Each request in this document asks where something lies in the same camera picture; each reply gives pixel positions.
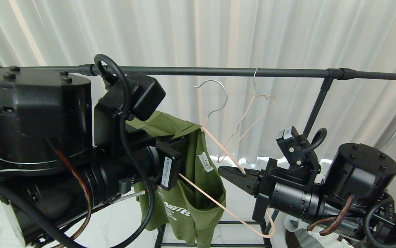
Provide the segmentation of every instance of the green t-shirt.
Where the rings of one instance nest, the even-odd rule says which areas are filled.
[[[155,137],[174,135],[173,138],[187,138],[188,145],[185,147],[187,156],[183,157],[180,172],[225,206],[226,192],[217,168],[207,153],[206,138],[200,125],[158,111],[147,121],[134,120],[129,124],[135,128],[144,129]],[[198,155],[203,152],[207,154],[207,159],[213,168],[210,172],[204,169],[198,158]],[[145,189],[146,186],[143,183],[135,185],[136,192]],[[178,179],[178,184],[169,191],[159,187],[155,198],[155,210],[146,229],[154,230],[169,223],[176,238],[185,240],[190,245],[196,240],[199,248],[210,246],[215,226],[223,215],[223,209],[181,179]],[[139,196],[138,201],[142,209],[142,218],[144,218],[149,197]]]

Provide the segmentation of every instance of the marble floor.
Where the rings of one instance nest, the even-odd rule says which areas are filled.
[[[244,168],[265,168],[266,161],[258,159],[256,165],[243,163]],[[243,190],[232,185],[223,179],[227,190],[227,207],[240,218],[246,221],[251,220],[255,198],[248,195]],[[91,217],[91,221],[77,242],[87,247],[111,247],[126,239],[131,235],[140,223],[141,210],[139,204],[134,199],[121,201],[101,210]],[[276,221],[276,233],[271,238],[273,247],[286,248],[284,239],[284,214],[278,216]],[[224,213],[222,220],[234,221],[228,213]],[[72,234],[81,223],[71,228],[67,234]],[[152,248],[154,247],[157,231],[144,231],[131,245],[130,248]],[[182,243],[177,240],[169,227],[166,228],[164,242]],[[260,244],[262,238],[242,225],[219,225],[213,235],[213,243],[226,244]],[[0,248],[20,248],[8,220],[2,211],[0,204]]]

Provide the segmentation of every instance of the wire hanger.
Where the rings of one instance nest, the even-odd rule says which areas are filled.
[[[221,110],[221,109],[223,109],[224,107],[225,107],[225,105],[227,104],[227,100],[228,100],[228,94],[227,94],[227,90],[226,90],[226,88],[224,87],[224,85],[220,82],[220,81],[217,81],[217,80],[205,80],[200,86],[194,86],[194,88],[199,88],[199,87],[201,87],[204,83],[206,83],[206,82],[209,82],[209,81],[213,81],[213,82],[216,82],[216,83],[218,83],[223,89],[224,89],[224,92],[225,92],[225,96],[226,96],[226,99],[225,99],[225,102],[224,102],[224,104],[223,104],[223,106],[222,107],[220,107],[220,108],[218,108],[218,109],[216,109],[216,110],[213,110],[213,111],[211,111],[208,115],[207,115],[207,118],[206,118],[206,120],[205,120],[205,122],[204,122],[204,125],[201,127],[201,130],[203,131],[203,132],[205,132],[223,151],[225,151],[225,153],[226,153],[226,155],[227,156],[229,156],[230,157],[230,159],[238,166],[238,168],[242,171],[242,173],[246,173],[245,172],[245,170],[244,170],[244,168],[242,168],[240,165],[239,165],[239,163],[234,159],[234,157],[232,157],[230,154],[229,154],[229,152],[214,138],[214,136],[206,129],[206,125],[207,125],[207,122],[209,121],[209,117],[210,117],[210,115],[212,114],[212,113],[214,113],[214,112],[216,112],[216,111],[219,111],[219,110]],[[187,177],[185,177],[183,174],[181,174],[181,173],[179,173],[179,176],[181,176],[186,182],[188,182],[190,185],[192,185],[194,188],[196,188],[198,191],[200,191],[204,196],[206,196],[207,198],[209,198],[211,201],[213,201],[215,204],[217,204],[220,208],[222,208],[222,209],[224,209],[226,212],[228,212],[230,215],[232,215],[233,217],[235,217],[238,221],[240,221],[242,224],[244,224],[245,226],[247,226],[248,228],[250,228],[252,231],[254,231],[256,234],[258,234],[259,236],[261,236],[261,237],[264,237],[264,238],[270,238],[271,236],[273,236],[274,235],[274,233],[275,233],[275,225],[274,225],[274,223],[273,223],[273,219],[272,219],[272,217],[271,217],[271,215],[270,215],[270,213],[268,212],[268,211],[266,211],[265,212],[265,215],[267,216],[267,218],[269,219],[269,221],[270,221],[270,224],[271,224],[271,226],[272,226],[272,228],[270,229],[270,232],[268,233],[268,234],[262,234],[261,232],[258,232],[255,228],[253,228],[252,226],[250,226],[249,224],[247,224],[245,221],[243,221],[241,218],[239,218],[238,216],[236,216],[235,214],[233,214],[230,210],[228,210],[226,207],[224,207],[222,204],[220,204],[217,200],[215,200],[214,198],[212,198],[212,196],[209,196],[209,194],[207,194],[206,192],[204,192],[204,190],[202,190],[200,187],[198,187],[197,185],[195,185],[193,182],[191,182],[189,179],[187,179]]]
[[[230,142],[230,140],[231,140],[231,138],[233,138],[233,136],[235,136],[237,133],[238,133],[238,131],[239,131],[239,127],[241,126],[241,122],[244,120],[244,118],[246,117],[246,115],[247,115],[247,112],[249,111],[249,109],[250,109],[250,107],[251,107],[251,105],[252,105],[252,103],[253,103],[253,101],[256,99],[256,98],[259,98],[259,97],[264,97],[265,98],[265,100],[267,101],[267,100],[269,100],[271,97],[273,97],[273,103],[258,117],[258,119],[256,119],[254,122],[253,122],[253,124],[251,124],[250,125],[250,127],[248,127],[247,128],[247,130],[241,135],[241,137],[239,137],[239,139],[233,144],[233,146],[232,147],[230,147],[230,149],[229,150],[231,150],[231,149],[233,149],[238,143],[239,143],[239,141],[241,141],[241,139],[247,134],[247,132],[249,132],[249,130],[273,107],[273,105],[275,104],[275,102],[276,102],[276,99],[275,99],[275,97],[274,96],[266,96],[266,95],[263,95],[263,94],[261,94],[261,95],[256,95],[256,83],[255,83],[255,77],[256,77],[256,72],[258,71],[260,69],[260,67],[258,67],[255,71],[254,71],[254,74],[253,74],[253,98],[251,99],[251,101],[250,101],[250,103],[249,103],[249,105],[248,105],[248,107],[247,107],[247,109],[245,110],[245,112],[244,112],[244,114],[242,115],[242,117],[241,117],[241,119],[239,120],[239,122],[238,122],[238,126],[236,127],[236,131],[230,136],[230,138],[227,140],[227,142],[225,143],[225,145],[224,145],[224,149],[225,149],[225,147],[228,145],[228,143]],[[218,163],[220,163],[220,162],[222,162],[222,160],[224,160],[227,156],[224,156],[224,157],[221,157],[221,155],[222,155],[222,152],[223,152],[224,150],[222,149],[222,151],[220,151],[220,153],[218,154],[218,159],[217,159],[217,162]]]
[[[222,110],[222,109],[225,107],[225,105],[227,104],[227,100],[228,100],[227,89],[224,87],[224,85],[223,85],[220,81],[217,81],[217,80],[205,80],[205,81],[204,81],[202,84],[200,84],[199,86],[194,86],[194,88],[195,88],[195,89],[198,89],[198,88],[200,88],[203,84],[205,84],[205,83],[207,83],[207,82],[210,82],[210,81],[215,82],[215,83],[218,83],[218,84],[224,89],[226,99],[225,99],[224,104],[222,105],[222,107],[217,108],[217,109],[215,109],[215,110],[212,110],[212,111],[207,115],[207,118],[206,118],[206,120],[204,121],[204,125],[201,127],[201,130],[202,130],[203,132],[205,132],[205,133],[217,144],[217,146],[226,154],[226,156],[228,156],[228,157],[235,163],[235,165],[241,170],[241,172],[245,174],[246,171],[244,170],[244,168],[243,168],[243,167],[237,162],[237,160],[225,149],[225,146],[221,145],[221,143],[219,143],[219,141],[218,141],[218,140],[206,129],[207,122],[209,122],[209,118],[210,118],[210,116],[212,115],[212,113],[214,113],[214,112],[216,112],[216,111]]]

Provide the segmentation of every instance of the sheer curtain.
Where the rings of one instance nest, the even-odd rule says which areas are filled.
[[[396,1],[0,1],[0,66],[80,65],[92,63],[96,53],[129,66],[396,72]],[[193,86],[220,80],[229,100],[208,129],[222,143],[253,95],[251,77],[156,78],[167,92],[159,110],[201,124],[224,94],[216,84]],[[97,101],[103,83],[90,79]],[[256,78],[257,93],[273,95],[275,105],[231,152],[252,162],[258,155],[282,157],[276,133],[289,126],[302,133],[321,82]],[[253,104],[233,141],[269,104]],[[327,128],[316,152],[331,159],[341,143],[375,144],[396,128],[389,125],[395,116],[396,81],[335,81],[310,138]],[[208,143],[216,155],[217,146]]]

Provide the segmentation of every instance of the white curtain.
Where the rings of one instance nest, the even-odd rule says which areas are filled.
[[[67,66],[92,63],[104,53],[119,65],[218,66],[396,72],[396,1],[113,1],[0,0],[0,66]],[[167,92],[159,107],[202,124],[222,143],[236,129],[253,94],[251,77],[156,76]],[[92,80],[93,102],[105,90]],[[256,78],[257,93],[275,105],[241,143],[238,159],[282,157],[276,133],[302,133],[322,79]],[[271,104],[256,101],[239,134]],[[326,127],[319,157],[332,158],[341,143],[373,145],[396,115],[396,81],[335,81],[314,124]],[[209,152],[219,150],[208,139]]]

